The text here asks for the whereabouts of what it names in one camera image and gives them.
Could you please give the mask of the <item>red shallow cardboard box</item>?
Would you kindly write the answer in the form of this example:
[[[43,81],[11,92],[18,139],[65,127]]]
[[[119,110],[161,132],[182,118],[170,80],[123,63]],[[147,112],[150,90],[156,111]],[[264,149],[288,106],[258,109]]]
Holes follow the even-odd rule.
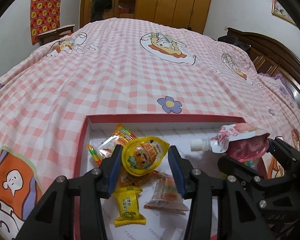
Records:
[[[217,167],[220,155],[212,152],[191,152],[190,142],[194,139],[215,137],[223,125],[244,123],[242,117],[221,115],[190,114],[100,114],[85,117],[79,137],[75,176],[82,176],[97,166],[86,145],[97,147],[109,139],[117,125],[121,124],[137,138],[159,137],[176,146],[183,158],[189,159],[192,166],[215,178],[224,178]],[[149,180],[140,188],[139,210],[147,219],[145,225],[129,224],[115,226],[119,216],[117,199],[101,200],[101,209],[108,239],[183,239],[189,211],[170,209],[165,203],[159,207],[145,208],[153,194],[172,175],[168,157],[164,157]]]

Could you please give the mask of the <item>yellow candy packet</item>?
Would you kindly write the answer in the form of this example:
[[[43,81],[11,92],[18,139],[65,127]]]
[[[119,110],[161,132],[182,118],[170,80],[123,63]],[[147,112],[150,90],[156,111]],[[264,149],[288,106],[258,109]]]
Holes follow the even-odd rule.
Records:
[[[146,217],[139,212],[138,197],[141,192],[142,189],[139,187],[122,187],[114,192],[120,214],[114,220],[116,227],[129,224],[146,224]]]

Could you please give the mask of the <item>orange jelly cup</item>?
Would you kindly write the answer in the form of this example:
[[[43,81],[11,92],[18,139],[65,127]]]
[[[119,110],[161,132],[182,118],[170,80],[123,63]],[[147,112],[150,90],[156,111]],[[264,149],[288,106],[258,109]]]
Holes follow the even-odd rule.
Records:
[[[134,176],[126,171],[124,167],[121,168],[121,172],[117,181],[119,187],[140,187],[143,184],[150,181],[151,177],[153,176],[152,173],[148,173],[144,176]]]

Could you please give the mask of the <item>yellow jelly cup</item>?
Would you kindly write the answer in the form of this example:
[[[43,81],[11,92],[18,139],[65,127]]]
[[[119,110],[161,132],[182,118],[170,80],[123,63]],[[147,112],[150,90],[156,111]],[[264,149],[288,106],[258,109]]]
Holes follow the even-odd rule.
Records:
[[[159,167],[169,148],[170,144],[159,137],[134,139],[123,147],[122,165],[131,175],[144,176]]]

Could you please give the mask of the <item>pink drink pouch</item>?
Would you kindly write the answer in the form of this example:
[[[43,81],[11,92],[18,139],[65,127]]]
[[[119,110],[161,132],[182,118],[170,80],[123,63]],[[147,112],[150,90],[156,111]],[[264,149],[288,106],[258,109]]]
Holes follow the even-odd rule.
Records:
[[[223,125],[211,139],[190,142],[192,152],[211,151],[226,154],[239,162],[262,157],[269,148],[270,133],[247,123]]]

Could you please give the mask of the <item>dark wooden side table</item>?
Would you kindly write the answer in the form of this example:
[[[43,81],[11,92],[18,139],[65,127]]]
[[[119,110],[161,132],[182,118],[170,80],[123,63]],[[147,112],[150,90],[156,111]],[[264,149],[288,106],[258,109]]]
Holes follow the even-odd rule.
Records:
[[[74,32],[74,24],[65,25],[58,29],[50,30],[38,35],[39,44],[45,45],[54,40],[58,40],[64,36],[71,35]]]

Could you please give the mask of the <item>wooden wardrobe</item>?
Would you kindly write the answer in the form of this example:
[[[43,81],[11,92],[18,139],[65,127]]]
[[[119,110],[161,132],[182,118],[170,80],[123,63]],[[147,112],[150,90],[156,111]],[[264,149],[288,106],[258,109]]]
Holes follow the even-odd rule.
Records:
[[[93,0],[81,0],[80,26],[90,22]],[[112,0],[103,20],[132,18],[203,33],[211,0]]]

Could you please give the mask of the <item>orange striped candy wrapper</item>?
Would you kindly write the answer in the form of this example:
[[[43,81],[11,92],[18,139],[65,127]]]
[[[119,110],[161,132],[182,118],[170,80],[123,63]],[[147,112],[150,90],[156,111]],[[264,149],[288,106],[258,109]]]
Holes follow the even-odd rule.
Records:
[[[111,157],[116,145],[125,146],[129,141],[136,138],[130,130],[119,124],[109,138],[97,146],[86,144],[86,148],[97,167],[99,167],[104,159]]]

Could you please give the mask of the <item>dark wooden headboard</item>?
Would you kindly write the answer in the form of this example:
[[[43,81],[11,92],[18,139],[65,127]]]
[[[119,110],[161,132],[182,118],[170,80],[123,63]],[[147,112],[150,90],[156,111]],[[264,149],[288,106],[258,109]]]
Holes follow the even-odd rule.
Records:
[[[300,107],[300,59],[285,45],[263,34],[233,28],[228,28],[227,34],[218,41],[244,50],[258,73],[283,79]]]

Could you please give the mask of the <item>pink checkered cartoon bedsheet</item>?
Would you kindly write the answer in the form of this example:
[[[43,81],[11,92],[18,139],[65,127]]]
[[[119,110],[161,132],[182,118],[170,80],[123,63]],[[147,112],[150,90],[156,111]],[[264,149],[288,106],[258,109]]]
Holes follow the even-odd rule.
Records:
[[[148,21],[89,23],[36,49],[0,78],[0,235],[14,239],[58,175],[91,164],[97,123],[203,123],[240,117],[300,149],[300,108],[285,82],[210,37]]]

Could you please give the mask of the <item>blue clear candy bag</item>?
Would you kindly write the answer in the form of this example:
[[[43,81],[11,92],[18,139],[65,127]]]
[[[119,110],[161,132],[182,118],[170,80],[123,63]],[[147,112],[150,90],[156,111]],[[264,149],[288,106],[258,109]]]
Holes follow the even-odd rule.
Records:
[[[258,162],[259,159],[258,158],[254,158],[254,159],[250,159],[250,160],[246,160],[243,162],[243,164],[249,168],[252,168],[255,171],[258,171]]]

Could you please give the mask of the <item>clear colourful candy packet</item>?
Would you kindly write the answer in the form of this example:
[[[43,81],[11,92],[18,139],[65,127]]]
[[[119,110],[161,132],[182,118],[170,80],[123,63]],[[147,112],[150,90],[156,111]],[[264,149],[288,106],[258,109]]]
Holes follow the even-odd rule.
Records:
[[[151,200],[143,207],[146,209],[164,209],[178,212],[187,212],[189,208],[184,204],[178,193],[173,176],[154,171],[157,176],[156,185]]]

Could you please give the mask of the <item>framed wall picture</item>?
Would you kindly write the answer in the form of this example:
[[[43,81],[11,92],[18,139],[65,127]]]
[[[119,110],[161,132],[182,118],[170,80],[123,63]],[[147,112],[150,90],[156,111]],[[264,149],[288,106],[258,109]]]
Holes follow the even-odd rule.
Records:
[[[276,17],[278,17],[278,18],[280,18],[280,19],[282,19],[286,22],[289,22],[292,25],[296,26],[296,23],[293,21],[291,16],[288,14],[286,9],[277,0],[272,1],[271,14],[273,16],[276,16]]]

